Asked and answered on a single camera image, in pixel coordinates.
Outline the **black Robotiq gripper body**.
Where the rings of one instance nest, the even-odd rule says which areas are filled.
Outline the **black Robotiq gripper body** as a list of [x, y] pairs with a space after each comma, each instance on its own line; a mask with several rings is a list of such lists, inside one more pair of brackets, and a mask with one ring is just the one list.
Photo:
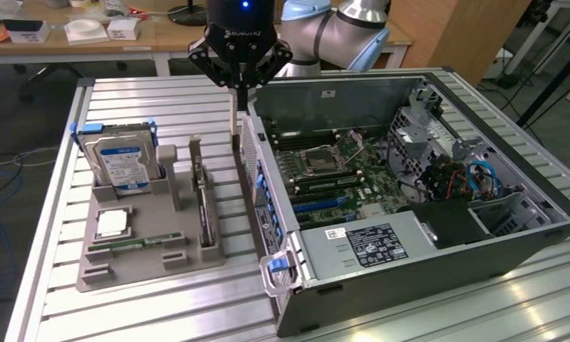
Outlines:
[[207, 2], [205, 41], [229, 66], [259, 64], [277, 43], [275, 1]]

